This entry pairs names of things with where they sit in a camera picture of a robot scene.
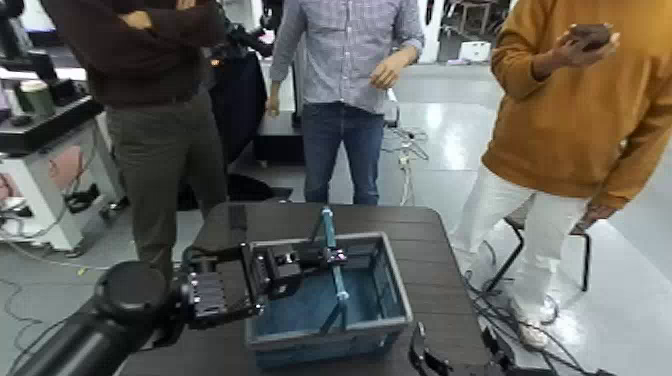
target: stool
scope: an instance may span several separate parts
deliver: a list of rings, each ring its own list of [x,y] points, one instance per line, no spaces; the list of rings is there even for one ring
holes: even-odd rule
[[[485,31],[488,26],[488,21],[490,21],[490,12],[492,6],[496,3],[497,0],[450,0],[450,8],[447,10],[447,17],[450,18],[455,13],[455,8],[458,5],[462,6],[462,22],[460,23],[460,28],[458,29],[460,34],[464,34],[464,29],[467,25],[467,14],[471,8],[482,8],[483,9],[483,20],[481,21],[481,35],[485,34]]]
[[[506,221],[506,223],[509,226],[511,226],[511,228],[516,234],[516,237],[518,237],[519,244],[513,251],[511,256],[509,256],[509,258],[506,260],[502,268],[499,269],[497,275],[495,275],[495,278],[492,280],[492,282],[490,282],[490,285],[488,286],[487,289],[488,292],[492,291],[495,288],[495,286],[497,286],[497,284],[502,280],[502,278],[504,278],[504,275],[509,271],[511,265],[513,265],[513,262],[516,261],[516,258],[518,258],[518,255],[520,255],[520,252],[523,251],[523,248],[525,247],[525,239],[523,238],[521,231],[525,231],[526,216],[527,216],[527,206],[523,205],[518,210],[513,212],[511,215],[504,218],[504,221]],[[579,228],[577,226],[575,226],[574,229],[572,229],[569,235],[582,237],[585,241],[585,248],[583,255],[583,286],[581,290],[586,292],[588,291],[588,284],[590,279],[592,239],[584,229]]]

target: plaid shirt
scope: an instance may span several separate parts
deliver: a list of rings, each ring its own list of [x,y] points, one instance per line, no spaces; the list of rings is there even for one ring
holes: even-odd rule
[[[393,46],[421,52],[425,41],[417,0],[286,0],[271,80],[287,77],[304,33],[305,102],[340,101],[372,113],[382,113],[385,98],[370,84],[373,70]]]

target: gray pants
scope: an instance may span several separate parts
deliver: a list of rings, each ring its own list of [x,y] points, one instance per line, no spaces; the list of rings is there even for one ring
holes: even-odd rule
[[[107,122],[141,260],[172,276],[177,194],[186,176],[203,216],[226,201],[221,139],[206,91],[183,103],[107,108]]]

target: mustard sweater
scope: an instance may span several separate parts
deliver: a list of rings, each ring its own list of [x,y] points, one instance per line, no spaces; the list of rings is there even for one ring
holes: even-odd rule
[[[618,52],[532,77],[533,56],[571,24],[605,22],[621,33]],[[483,163],[518,185],[622,208],[672,134],[671,22],[670,0],[520,0],[493,53],[506,95]]]

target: jeans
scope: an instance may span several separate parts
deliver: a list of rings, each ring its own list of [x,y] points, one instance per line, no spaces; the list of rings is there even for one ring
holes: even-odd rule
[[[589,198],[554,196],[521,187],[481,167],[451,243],[457,250],[475,254],[495,224],[533,195],[525,221],[522,265],[511,293],[526,318],[540,319],[565,241],[586,212]]]
[[[227,199],[226,165],[210,96],[203,90],[183,103],[106,110],[131,201],[138,257],[170,278],[181,177],[189,178],[204,217]]]
[[[328,203],[329,181],[341,142],[350,164],[353,202],[378,204],[378,160],[383,142],[383,115],[343,103],[306,104],[302,130],[306,156],[307,202]]]

